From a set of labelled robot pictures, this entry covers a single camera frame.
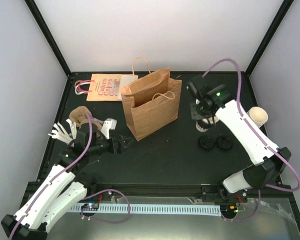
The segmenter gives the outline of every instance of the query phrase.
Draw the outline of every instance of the white cable track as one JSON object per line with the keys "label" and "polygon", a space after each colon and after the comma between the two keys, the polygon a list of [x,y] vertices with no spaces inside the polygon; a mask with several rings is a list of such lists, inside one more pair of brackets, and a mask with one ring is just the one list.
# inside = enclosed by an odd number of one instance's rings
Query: white cable track
{"label": "white cable track", "polygon": [[[81,213],[84,203],[77,203],[68,213]],[[131,214],[166,214],[166,215],[206,215],[221,216],[220,206],[215,205],[171,205],[171,204],[130,204]],[[99,208],[85,210],[84,213],[126,214],[127,204],[101,203]]]}

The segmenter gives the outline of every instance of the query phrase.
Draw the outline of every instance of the paper cup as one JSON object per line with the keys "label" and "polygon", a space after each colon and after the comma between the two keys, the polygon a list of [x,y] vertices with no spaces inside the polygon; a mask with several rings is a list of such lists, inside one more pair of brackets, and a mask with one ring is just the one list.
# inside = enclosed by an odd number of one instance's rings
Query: paper cup
{"label": "paper cup", "polygon": [[254,106],[248,112],[247,115],[260,128],[263,124],[268,121],[268,113],[261,107]]}
{"label": "paper cup", "polygon": [[209,128],[211,128],[214,123],[217,123],[219,121],[219,118],[217,116],[214,116],[214,120],[212,117],[209,117],[209,118],[204,118],[199,121],[202,121],[202,122],[196,121],[195,127],[199,132],[204,133],[204,132],[208,131]]}

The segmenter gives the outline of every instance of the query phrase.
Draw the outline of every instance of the purple cable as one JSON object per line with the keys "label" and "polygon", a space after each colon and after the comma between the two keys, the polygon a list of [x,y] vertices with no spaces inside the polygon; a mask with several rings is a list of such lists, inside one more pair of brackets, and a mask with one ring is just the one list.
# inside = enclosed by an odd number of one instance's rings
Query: purple cable
{"label": "purple cable", "polygon": [[124,223],[125,221],[127,221],[128,218],[129,218],[129,216],[130,216],[130,211],[131,211],[130,203],[129,203],[129,200],[127,199],[127,197],[126,197],[122,192],[120,192],[120,191],[118,191],[118,190],[115,190],[115,189],[106,189],[106,190],[102,190],[102,191],[99,191],[99,192],[97,192],[97,193],[95,193],[95,194],[92,194],[91,196],[87,196],[87,197],[85,197],[85,198],[82,199],[82,200],[87,200],[87,199],[90,199],[90,198],[92,198],[92,197],[95,197],[95,196],[97,196],[97,195],[99,195],[99,194],[106,193],[106,192],[109,192],[109,191],[120,194],[120,195],[126,200],[126,203],[127,203],[127,205],[128,205],[128,212],[127,212],[126,217],[125,217],[124,219],[122,219],[122,220],[120,220],[120,221],[109,221],[109,220],[104,220],[104,219],[101,219],[101,218],[98,218],[98,217],[87,217],[87,216],[84,216],[84,210],[85,210],[86,208],[82,209],[82,211],[81,211],[81,216],[82,216],[83,218],[90,218],[90,219],[92,219],[92,220],[96,220],[96,221],[100,221],[100,222],[108,223],[108,224],[122,224],[122,223]]}
{"label": "purple cable", "polygon": [[[92,140],[92,123],[91,123],[91,116],[90,114],[87,112],[86,113],[86,117],[88,118],[88,121],[89,121],[89,139],[88,139],[88,142],[83,150],[83,152],[80,154],[80,156],[77,157],[76,160],[74,160],[73,163],[71,163],[69,166],[67,166],[65,169],[63,169],[62,171],[60,171],[57,175],[55,175],[50,183],[52,183],[57,177],[59,177],[62,173],[64,173],[65,171],[67,171],[68,169],[72,168],[75,164],[77,164],[82,158],[83,156],[86,154],[86,152],[88,151],[88,148],[91,144],[91,140]],[[35,198],[33,199],[33,201],[29,204],[28,208],[25,210],[25,214],[27,214],[31,208],[33,207],[33,205],[36,203],[36,201],[38,200],[38,198],[41,196],[41,194],[46,190],[46,188],[48,187],[49,185],[46,184],[40,192],[38,192],[38,194],[35,196]],[[23,219],[25,218],[25,215],[23,215],[20,220],[15,224],[12,232],[10,233],[10,236],[9,236],[9,240],[12,240],[17,228],[19,227],[19,225],[21,224],[21,222],[23,221]]]}
{"label": "purple cable", "polygon": [[240,66],[236,61],[232,60],[231,58],[221,59],[221,60],[217,61],[215,64],[213,64],[211,67],[209,67],[208,70],[205,71],[205,73],[202,75],[202,78],[204,78],[213,68],[215,68],[215,66],[217,66],[218,64],[220,64],[222,62],[226,62],[226,61],[231,62],[235,66],[237,74],[238,74],[238,89],[236,91],[236,106],[238,108],[240,116],[242,117],[244,115],[242,113],[241,106],[240,106],[240,94],[241,94],[241,86],[242,86],[242,77],[241,77]]}
{"label": "purple cable", "polygon": [[[242,112],[242,109],[241,109],[241,104],[240,104],[242,77],[241,77],[240,67],[239,67],[239,65],[236,61],[232,60],[231,58],[221,59],[221,60],[217,61],[215,64],[213,64],[211,67],[209,67],[208,70],[202,75],[202,78],[204,78],[215,66],[217,66],[218,64],[220,64],[222,62],[225,62],[225,61],[231,62],[235,66],[237,74],[238,74],[238,88],[237,88],[237,92],[236,92],[236,106],[238,108],[238,112],[239,112],[240,116],[242,117],[244,115],[243,112]],[[255,131],[255,129],[251,126],[251,124],[246,119],[244,120],[244,122],[253,131],[253,133],[257,136],[257,138],[263,143],[263,145],[266,148],[268,148],[275,156],[277,156],[284,164],[286,164],[286,166],[293,172],[293,174],[295,175],[295,178],[298,182],[298,185],[293,189],[288,189],[288,188],[279,187],[279,186],[270,185],[270,184],[266,184],[265,186],[269,187],[269,188],[281,190],[281,191],[284,191],[284,192],[295,192],[295,191],[299,190],[300,189],[300,176],[297,173],[297,171],[290,165],[290,163],[288,163],[287,160],[285,160],[284,157],[282,157],[274,149],[272,149],[270,146],[268,146],[266,141]]]}
{"label": "purple cable", "polygon": [[228,220],[228,221],[231,221],[231,222],[245,222],[245,221],[248,221],[250,219],[252,219],[258,212],[259,208],[260,208],[260,202],[261,202],[261,192],[260,190],[258,190],[258,205],[254,211],[254,213],[251,215],[251,216],[248,216],[246,218],[242,218],[242,219],[230,219],[230,218],[226,218],[222,213],[221,213],[221,217],[224,219],[224,220]]}

